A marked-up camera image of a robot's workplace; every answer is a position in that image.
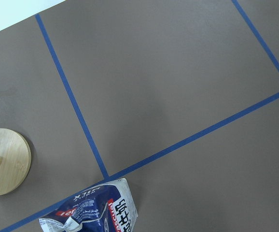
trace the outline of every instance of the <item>blue tape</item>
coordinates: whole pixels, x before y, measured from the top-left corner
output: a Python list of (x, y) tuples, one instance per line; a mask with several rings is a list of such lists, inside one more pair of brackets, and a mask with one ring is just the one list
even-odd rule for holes
[(103, 175), (103, 177), (106, 179), (106, 178), (109, 177), (109, 175), (108, 175), (108, 173), (107, 173), (107, 170), (106, 170), (106, 168), (105, 168), (105, 165), (104, 165), (104, 163), (103, 163), (103, 160), (102, 160), (102, 158), (101, 158), (101, 156), (100, 156), (100, 154), (99, 154), (99, 151), (98, 151), (98, 149), (97, 149), (97, 146), (96, 146), (96, 144), (95, 144), (95, 142), (94, 142), (94, 140), (93, 140), (93, 138), (92, 138), (92, 136), (91, 136), (91, 133), (90, 133), (90, 131), (89, 131), (89, 129), (88, 129), (88, 126), (87, 126), (87, 124), (86, 124), (86, 122), (85, 122), (85, 120), (84, 120), (84, 117), (83, 117), (83, 115), (82, 115), (82, 112), (81, 112), (81, 110), (80, 110), (80, 108), (79, 108), (79, 106), (78, 106), (78, 104), (77, 104), (77, 101), (76, 101), (76, 99), (75, 99), (75, 96), (74, 96), (74, 94), (73, 94), (73, 92), (72, 92), (72, 90), (71, 90), (71, 87), (70, 87), (70, 85), (69, 85), (69, 82), (68, 82), (68, 80), (67, 80), (67, 78), (66, 78), (66, 76), (65, 76), (65, 74), (64, 74), (64, 72), (63, 72), (63, 69), (62, 69), (61, 64), (60, 64), (60, 62), (59, 62), (59, 59), (58, 59), (58, 57), (57, 57), (57, 55), (56, 55), (56, 52), (55, 52), (55, 50), (54, 50), (54, 47), (53, 47), (53, 45), (52, 45), (52, 43), (51, 43), (51, 41), (50, 41), (50, 39), (49, 39), (49, 36), (48, 36), (47, 31), (46, 31), (46, 29), (45, 29), (45, 26), (44, 26), (44, 24), (43, 24), (43, 22), (42, 22), (41, 16), (40, 16), (39, 14), (37, 14), (37, 15), (35, 15), (35, 18), (36, 18), (36, 20), (37, 20), (37, 22), (38, 22), (38, 24), (39, 24), (40, 30), (41, 30), (41, 32), (42, 32), (42, 34), (43, 34), (43, 37), (44, 37), (44, 39), (45, 39), (46, 45), (47, 45), (47, 47), (48, 47), (48, 50), (49, 50), (49, 52), (50, 52), (51, 55), (52, 55), (52, 58), (53, 58), (53, 60), (54, 60), (54, 63), (55, 63), (56, 68), (57, 68), (57, 70), (58, 70), (58, 73), (59, 73), (60, 78), (61, 78), (61, 80), (62, 80), (62, 83), (63, 83), (63, 85), (64, 85), (64, 87), (65, 87), (65, 89), (66, 89), (66, 91), (67, 91), (67, 93), (68, 93), (69, 99), (70, 99), (70, 101), (71, 101), (71, 103), (72, 103), (72, 106), (73, 106), (73, 108), (74, 108), (74, 111), (75, 111), (75, 113), (76, 113), (76, 116), (78, 117), (78, 120), (79, 120), (79, 122), (80, 122), (80, 124), (81, 124), (81, 126), (82, 126), (82, 128), (83, 128), (83, 131), (84, 131), (84, 133), (85, 133), (85, 136), (86, 136), (86, 138), (87, 138), (87, 140), (88, 140), (88, 142), (89, 142), (89, 144), (90, 144), (90, 147), (91, 147), (91, 149), (92, 149), (92, 152), (93, 152), (93, 154), (94, 154), (94, 156), (95, 156), (95, 158), (96, 158), (96, 160), (97, 160), (97, 163), (98, 163), (99, 168), (100, 168), (100, 170), (101, 170), (101, 172), (102, 172), (102, 175)]
[[(206, 128), (204, 130), (201, 130), (200, 132), (198, 132), (198, 133), (196, 133), (196, 134), (194, 134), (194, 135), (192, 135), (192, 136), (190, 136), (190, 137), (188, 137), (184, 140), (181, 140), (180, 142), (178, 142), (178, 143), (176, 143), (172, 146), (169, 146), (168, 148), (166, 148), (166, 149), (164, 149), (160, 152), (157, 152), (154, 155), (149, 156), (148, 158), (146, 158), (146, 159), (144, 159), (144, 160), (142, 160), (138, 163), (133, 164), (130, 167), (123, 169), (120, 172), (117, 172), (116, 174), (109, 176), (106, 180), (102, 180), (102, 181), (94, 184), (93, 186), (104, 183), (104, 182), (108, 182), (108, 181), (111, 181), (111, 180), (121, 178), (124, 175), (129, 174), (130, 172), (132, 172), (132, 171), (134, 171), (138, 168), (141, 168), (141, 167), (145, 166), (146, 164), (151, 163), (152, 161), (154, 161), (158, 158), (161, 158), (161, 157), (165, 156), (166, 154), (168, 154), (168, 153), (170, 153), (174, 150), (177, 150), (178, 148), (181, 148), (182, 146), (185, 146), (185, 145), (191, 143), (192, 141), (197, 140), (197, 139), (203, 137), (204, 135), (207, 135), (207, 134), (217, 130), (218, 128), (221, 128), (221, 127), (223, 127), (223, 126), (225, 126), (225, 125), (227, 125), (227, 124), (229, 124), (229, 123), (231, 123), (231, 122), (233, 122), (233, 121), (235, 121), (235, 120), (237, 120), (237, 119), (239, 119), (239, 118), (241, 118), (241, 117), (243, 117), (243, 116), (245, 116), (245, 115), (247, 115), (247, 114), (249, 114), (249, 113), (251, 113), (251, 112), (253, 112), (253, 111), (255, 111), (255, 110), (257, 110), (257, 109), (259, 109), (259, 108), (261, 108), (261, 107), (263, 107), (263, 106), (265, 106), (265, 105), (267, 105), (267, 104), (269, 104), (273, 101), (275, 101), (275, 100), (277, 100), (277, 99), (279, 99), (279, 93), (276, 93), (273, 96), (271, 96), (269, 98), (266, 98), (263, 101), (260, 101), (259, 103), (256, 103), (256, 104), (248, 107), (247, 109), (244, 109), (244, 110), (242, 110), (242, 111), (240, 111), (240, 112), (238, 112), (238, 113), (236, 113), (236, 114), (234, 114), (234, 115), (232, 115), (232, 116), (230, 116), (230, 117), (228, 117), (228, 118), (226, 118), (226, 119), (224, 119), (224, 120), (222, 120), (222, 121), (220, 121), (220, 122), (218, 122), (218, 123), (216, 123), (216, 124), (214, 124), (214, 125), (212, 125), (208, 128)], [(64, 200), (59, 201), (58, 203), (55, 203), (55, 204), (53, 204), (53, 205), (51, 205), (51, 206), (49, 206), (49, 207), (47, 207), (43, 210), (31, 215), (31, 216), (13, 224), (13, 225), (1, 230), (0, 232), (13, 231), (13, 230), (31, 222), (31, 221), (33, 221), (35, 219), (38, 219), (38, 218), (42, 217), (42, 216), (52, 212), (53, 210), (57, 209), (65, 200), (78, 195), (78, 193), (75, 193), (72, 196), (70, 196), (70, 197), (68, 197)]]
[(272, 53), (272, 51), (269, 49), (268, 45), (266, 44), (266, 42), (264, 41), (264, 39), (262, 38), (262, 36), (258, 32), (258, 30), (255, 28), (255, 26), (253, 25), (253, 23), (251, 22), (251, 20), (249, 19), (249, 17), (245, 13), (245, 11), (242, 9), (242, 7), (238, 3), (238, 1), (237, 0), (232, 0), (232, 3), (235, 5), (235, 7), (237, 8), (238, 12), (243, 17), (243, 19), (246, 21), (249, 28), (251, 29), (251, 31), (255, 35), (256, 39), (260, 42), (262, 48), (266, 51), (266, 53), (269, 56), (271, 62), (273, 62), (274, 66), (276, 67), (276, 69), (279, 72), (279, 62), (276, 59), (276, 57), (274, 56), (274, 54)]

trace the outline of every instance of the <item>blue line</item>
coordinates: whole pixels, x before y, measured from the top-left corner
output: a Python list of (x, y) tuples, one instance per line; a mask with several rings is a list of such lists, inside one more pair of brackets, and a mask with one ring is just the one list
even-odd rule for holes
[(101, 158), (101, 156), (99, 154), (97, 146), (96, 146), (96, 144), (95, 144), (95, 142), (94, 142), (94, 140), (93, 140), (93, 138), (91, 136), (91, 133), (90, 133), (90, 131), (88, 129), (88, 126), (87, 126), (87, 124), (86, 124), (86, 122), (84, 120), (84, 117), (82, 115), (80, 107), (78, 106), (78, 104), (76, 102), (76, 99), (75, 99), (74, 94), (73, 94), (73, 92), (71, 90), (69, 82), (68, 82), (68, 80), (67, 80), (67, 78), (66, 78), (66, 76), (65, 76), (65, 74), (63, 72), (63, 69), (62, 69), (61, 64), (60, 64), (60, 62), (58, 60), (58, 57), (57, 57), (56, 52), (54, 50), (54, 47), (53, 47), (53, 45), (52, 45), (52, 43), (51, 43), (51, 41), (49, 39), (49, 36), (48, 36), (47, 31), (45, 29), (45, 26), (44, 26), (44, 24), (42, 22), (41, 16), (39, 14), (37, 14), (37, 15), (35, 15), (35, 18), (36, 18), (36, 20), (37, 20), (37, 22), (39, 24), (40, 30), (41, 30), (41, 32), (43, 34), (43, 37), (45, 39), (46, 45), (48, 47), (48, 50), (49, 50), (49, 52), (52, 55), (52, 58), (54, 60), (54, 63), (55, 63), (56, 68), (58, 70), (58, 73), (59, 73), (60, 78), (62, 80), (62, 83), (63, 83), (63, 85), (64, 85), (64, 87), (65, 87), (65, 89), (66, 89), (66, 91), (68, 93), (69, 99), (70, 99), (70, 101), (72, 103), (72, 106), (74, 108), (76, 116), (78, 117), (78, 120), (79, 120), (79, 122), (80, 122), (80, 124), (81, 124), (81, 126), (83, 128), (83, 131), (84, 131), (85, 136), (86, 136), (86, 138), (87, 138), (87, 140), (88, 140), (88, 142), (90, 144), (92, 152), (95, 155), (95, 158), (96, 158), (97, 163), (99, 165), (99, 168), (100, 168), (100, 170), (102, 172), (102, 175), (106, 179), (106, 178), (109, 177), (109, 175), (108, 175), (107, 170), (105, 168), (105, 165), (104, 165), (104, 163), (102, 161), (102, 158)]
[(243, 19), (248, 24), (249, 28), (251, 29), (251, 31), (253, 32), (253, 34), (257, 38), (257, 40), (260, 42), (262, 48), (266, 51), (266, 53), (269, 56), (271, 62), (273, 62), (273, 64), (275, 65), (276, 69), (279, 72), (279, 62), (276, 59), (276, 57), (274, 56), (274, 54), (272, 53), (272, 51), (269, 49), (268, 45), (266, 44), (266, 42), (264, 41), (264, 39), (260, 35), (259, 31), (255, 28), (255, 26), (253, 25), (253, 23), (251, 22), (251, 20), (249, 19), (249, 17), (245, 13), (245, 11), (242, 9), (242, 7), (238, 3), (238, 1), (237, 0), (232, 0), (232, 2), (235, 5), (235, 7), (237, 8), (237, 10), (239, 11), (240, 15), (243, 17)]
[[(220, 121), (220, 122), (218, 122), (218, 123), (216, 123), (216, 124), (214, 124), (214, 125), (212, 125), (208, 128), (206, 128), (206, 129), (204, 129), (204, 130), (201, 130), (200, 132), (198, 132), (198, 133), (196, 133), (196, 134), (194, 134), (194, 135), (192, 135), (192, 136), (190, 136), (190, 137), (188, 137), (184, 140), (181, 140), (180, 142), (178, 142), (178, 143), (176, 143), (172, 146), (169, 146), (168, 148), (166, 148), (166, 149), (164, 149), (164, 150), (162, 150), (158, 153), (155, 153), (152, 156), (149, 156), (148, 158), (146, 158), (146, 159), (144, 159), (144, 160), (142, 160), (138, 163), (135, 163), (135, 164), (131, 165), (128, 168), (123, 169), (120, 172), (117, 172), (114, 175), (109, 176), (106, 180), (102, 180), (102, 181), (94, 184), (94, 186), (98, 185), (98, 184), (101, 184), (101, 183), (104, 183), (104, 182), (107, 182), (107, 181), (118, 179), (118, 178), (120, 178), (120, 177), (122, 177), (126, 174), (129, 174), (130, 172), (132, 172), (132, 171), (134, 171), (138, 168), (141, 168), (141, 167), (145, 166), (146, 164), (148, 164), (148, 163), (150, 163), (150, 162), (152, 162), (152, 161), (154, 161), (158, 158), (161, 158), (161, 157), (165, 156), (166, 154), (168, 154), (168, 153), (170, 153), (174, 150), (177, 150), (178, 148), (181, 148), (182, 146), (185, 146), (185, 145), (193, 142), (194, 140), (197, 140), (197, 139), (203, 137), (204, 135), (207, 135), (207, 134), (209, 134), (209, 133), (211, 133), (211, 132), (213, 132), (213, 131), (215, 131), (215, 130), (217, 130), (217, 129), (219, 129), (219, 128), (221, 128), (221, 127), (223, 127), (223, 126), (225, 126), (225, 125), (227, 125), (227, 124), (229, 124), (229, 123), (231, 123), (231, 122), (233, 122), (233, 121), (235, 121), (235, 120), (237, 120), (237, 119), (239, 119), (239, 118), (241, 118), (241, 117), (243, 117), (243, 116), (245, 116), (245, 115), (247, 115), (247, 114), (249, 114), (249, 113), (251, 113), (251, 112), (253, 112), (253, 111), (269, 104), (269, 103), (271, 103), (271, 102), (273, 102), (273, 101), (275, 101), (275, 100), (277, 100), (277, 99), (279, 99), (279, 92), (274, 94), (273, 96), (271, 96), (269, 98), (266, 98), (266, 99), (264, 99), (264, 100), (262, 100), (262, 101), (260, 101), (256, 104), (248, 107), (247, 109), (244, 109), (244, 110), (242, 110), (242, 111), (240, 111), (240, 112), (238, 112), (238, 113), (236, 113), (236, 114), (234, 114), (234, 115), (232, 115), (232, 116), (230, 116), (230, 117), (228, 117), (228, 118), (226, 118), (226, 119), (224, 119), (224, 120), (222, 120), (222, 121)], [(77, 192), (77, 193), (73, 194), (72, 196), (70, 196), (70, 197), (68, 197), (64, 200), (59, 201), (59, 202), (41, 210), (41, 211), (39, 211), (39, 212), (21, 220), (21, 221), (13, 224), (13, 225), (1, 230), (0, 232), (13, 231), (13, 230), (31, 222), (31, 221), (33, 221), (35, 219), (40, 218), (40, 217), (50, 213), (51, 211), (57, 209), (65, 200), (76, 196), (80, 192)]]

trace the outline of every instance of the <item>blue milk carton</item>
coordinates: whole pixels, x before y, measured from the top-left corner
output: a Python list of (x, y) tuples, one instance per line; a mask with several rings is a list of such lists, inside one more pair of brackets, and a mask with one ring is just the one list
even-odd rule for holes
[(126, 179), (83, 190), (39, 219), (44, 232), (132, 232), (138, 214)]

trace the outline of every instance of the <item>wooden disc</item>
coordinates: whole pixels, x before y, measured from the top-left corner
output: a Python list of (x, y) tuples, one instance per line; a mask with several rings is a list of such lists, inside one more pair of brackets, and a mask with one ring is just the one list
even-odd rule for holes
[(13, 191), (26, 178), (31, 164), (31, 151), (19, 133), (0, 129), (0, 156), (0, 195), (3, 195)]

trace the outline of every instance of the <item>red logo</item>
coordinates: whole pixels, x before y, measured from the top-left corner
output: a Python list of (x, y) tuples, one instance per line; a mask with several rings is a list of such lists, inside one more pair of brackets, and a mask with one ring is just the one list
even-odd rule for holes
[(58, 211), (56, 213), (56, 215), (60, 216), (60, 217), (70, 217), (70, 216), (72, 216), (72, 214), (74, 213), (75, 210), (76, 210), (76, 208), (69, 209), (67, 211)]
[(119, 223), (118, 223), (115, 211), (114, 211), (114, 206), (113, 206), (114, 200), (113, 199), (109, 199), (107, 201), (107, 203), (109, 204), (109, 211), (111, 213), (112, 223), (113, 223), (113, 225), (115, 227), (115, 230), (116, 230), (116, 232), (121, 232), (121, 229), (119, 227)]

